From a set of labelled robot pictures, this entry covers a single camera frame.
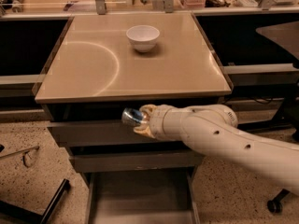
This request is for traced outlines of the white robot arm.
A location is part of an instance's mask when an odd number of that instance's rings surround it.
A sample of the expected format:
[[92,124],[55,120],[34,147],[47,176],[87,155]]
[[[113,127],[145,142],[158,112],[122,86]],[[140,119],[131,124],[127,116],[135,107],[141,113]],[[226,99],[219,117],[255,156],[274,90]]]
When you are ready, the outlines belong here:
[[140,111],[146,122],[135,133],[181,141],[197,153],[239,164],[299,194],[299,147],[238,130],[237,116],[228,106],[144,105]]

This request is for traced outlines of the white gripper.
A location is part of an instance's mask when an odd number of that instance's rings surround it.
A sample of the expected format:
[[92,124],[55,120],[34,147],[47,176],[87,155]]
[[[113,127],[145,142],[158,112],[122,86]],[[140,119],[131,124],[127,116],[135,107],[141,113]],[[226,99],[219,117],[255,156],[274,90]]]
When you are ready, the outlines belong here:
[[186,109],[170,105],[142,105],[139,111],[144,117],[150,117],[149,125],[134,127],[135,133],[162,141],[181,140],[181,120],[186,117]]

